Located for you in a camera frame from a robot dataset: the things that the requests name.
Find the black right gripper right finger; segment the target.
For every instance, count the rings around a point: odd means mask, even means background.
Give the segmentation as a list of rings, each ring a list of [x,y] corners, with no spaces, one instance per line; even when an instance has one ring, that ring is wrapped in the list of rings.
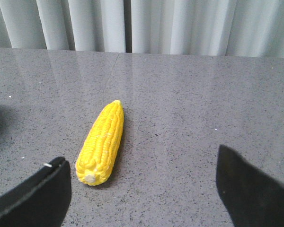
[[[284,184],[220,145],[216,187],[236,227],[284,227]]]

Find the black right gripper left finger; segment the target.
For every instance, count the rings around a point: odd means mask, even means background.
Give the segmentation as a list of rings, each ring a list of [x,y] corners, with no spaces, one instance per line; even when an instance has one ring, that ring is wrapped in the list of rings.
[[[59,227],[70,202],[70,163],[56,157],[0,196],[0,227]]]

